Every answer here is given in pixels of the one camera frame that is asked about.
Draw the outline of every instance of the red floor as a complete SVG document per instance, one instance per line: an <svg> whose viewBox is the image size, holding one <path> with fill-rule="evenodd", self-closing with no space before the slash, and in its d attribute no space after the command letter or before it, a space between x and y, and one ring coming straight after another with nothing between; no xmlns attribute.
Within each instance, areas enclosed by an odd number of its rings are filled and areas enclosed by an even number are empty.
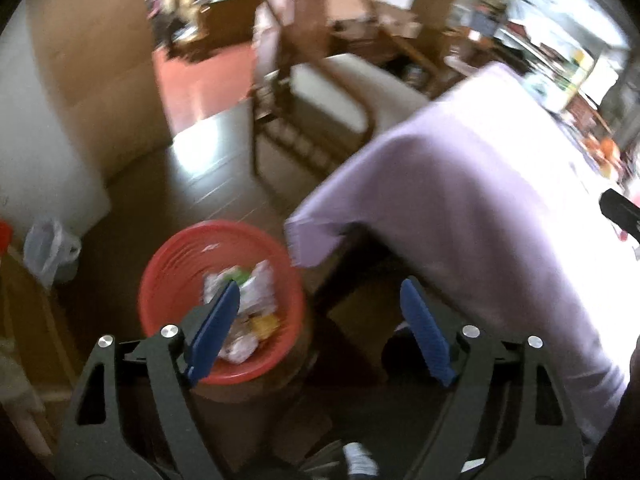
<svg viewBox="0 0 640 480"><path fill-rule="evenodd" d="M187 63L153 55L164 111L174 135L198 121L227 110L244 99L254 78L251 44L230 46L206 61Z"/></svg>

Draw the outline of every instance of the plastic bag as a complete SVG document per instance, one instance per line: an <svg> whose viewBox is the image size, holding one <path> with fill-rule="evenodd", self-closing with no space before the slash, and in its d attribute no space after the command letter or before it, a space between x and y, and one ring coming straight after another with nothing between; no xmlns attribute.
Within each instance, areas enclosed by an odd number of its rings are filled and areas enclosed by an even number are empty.
<svg viewBox="0 0 640 480"><path fill-rule="evenodd" d="M266 316L276 311L273 294L273 269L268 260L255 266L246 282L240 287L240 309L238 314L260 314Z"/></svg>
<svg viewBox="0 0 640 480"><path fill-rule="evenodd" d="M24 240L24 265L50 288L54 281L65 283L74 278L81 247L80 238L66 231L58 220L40 219Z"/></svg>
<svg viewBox="0 0 640 480"><path fill-rule="evenodd" d="M268 260L257 264L248 275L240 267L230 267L219 274L206 274L202 300L205 304L213 299L225 280L235 280L240 286L240 309L238 314L266 316L276 311L273 293L273 269Z"/></svg>
<svg viewBox="0 0 640 480"><path fill-rule="evenodd" d="M240 286L238 317L218 356L233 364L246 361L260 345L279 328L273 293L273 269L267 260L257 264L251 274L238 266L220 273L204 276L202 299L209 303L225 280L234 280Z"/></svg>

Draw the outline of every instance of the wooden chair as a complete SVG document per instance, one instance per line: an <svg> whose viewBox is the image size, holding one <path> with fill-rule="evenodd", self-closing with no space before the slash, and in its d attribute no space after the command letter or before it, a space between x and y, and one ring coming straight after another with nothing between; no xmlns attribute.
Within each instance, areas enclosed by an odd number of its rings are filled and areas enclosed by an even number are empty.
<svg viewBox="0 0 640 480"><path fill-rule="evenodd" d="M324 178L375 135L428 104L427 96L357 56L327 57L331 30L326 0L293 0L291 24L284 23L271 0L264 1L280 27L280 43L277 70L252 91L254 173L260 137ZM377 22L376 4L362 1ZM384 25L379 27L399 54L437 78L431 61Z"/></svg>

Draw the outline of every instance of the wooden furniture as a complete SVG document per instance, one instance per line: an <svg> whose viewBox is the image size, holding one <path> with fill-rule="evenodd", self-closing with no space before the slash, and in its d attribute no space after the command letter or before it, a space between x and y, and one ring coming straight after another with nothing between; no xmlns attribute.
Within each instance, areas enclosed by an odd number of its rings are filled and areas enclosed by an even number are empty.
<svg viewBox="0 0 640 480"><path fill-rule="evenodd" d="M377 23L361 23L349 20L344 30L332 30L330 54L354 54L382 66L396 59L400 51L386 36L380 34Z"/></svg>
<svg viewBox="0 0 640 480"><path fill-rule="evenodd" d="M372 0L362 0L372 22ZM276 68L252 90L252 167L258 171L258 138L283 150L324 178L372 137L404 121L428 99L355 56L327 58L331 30L326 0L293 0L292 22L265 0L280 27ZM435 65L403 38L380 25L379 33L433 75Z"/></svg>
<svg viewBox="0 0 640 480"><path fill-rule="evenodd" d="M583 135L587 135L592 132L593 127L596 124L599 124L603 131L613 135L611 128L607 124L602 116L595 110L591 105L587 102L587 100L580 95L578 92L572 99L569 101L569 104L566 106L566 110L575 118L575 127L582 133Z"/></svg>
<svg viewBox="0 0 640 480"><path fill-rule="evenodd" d="M440 96L492 61L503 62L521 75L528 70L526 62L508 52L499 42L486 37L473 41L469 38L469 33L469 27L445 30L442 33L440 72L438 83L432 89L432 98Z"/></svg>
<svg viewBox="0 0 640 480"><path fill-rule="evenodd" d="M180 56L201 60L219 48L251 41L255 11L261 3L262 0L198 0L194 4L198 27L177 38L174 48Z"/></svg>
<svg viewBox="0 0 640 480"><path fill-rule="evenodd" d="M47 295L15 251L0 262L0 310L2 370L11 360L33 389L4 408L31 451L49 463L81 362L55 296Z"/></svg>

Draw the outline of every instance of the table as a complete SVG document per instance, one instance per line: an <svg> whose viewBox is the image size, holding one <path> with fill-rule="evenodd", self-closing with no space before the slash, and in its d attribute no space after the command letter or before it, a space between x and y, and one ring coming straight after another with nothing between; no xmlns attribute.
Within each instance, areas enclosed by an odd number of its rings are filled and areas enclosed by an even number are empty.
<svg viewBox="0 0 640 480"><path fill-rule="evenodd" d="M369 143L287 220L293 260L353 225L503 338L538 335L592 444L628 383L638 264L600 214L610 184L503 64Z"/></svg>
<svg viewBox="0 0 640 480"><path fill-rule="evenodd" d="M389 38L378 31L378 26L349 20L344 30L331 32L331 56L336 54L354 54L376 66L393 61L400 51Z"/></svg>

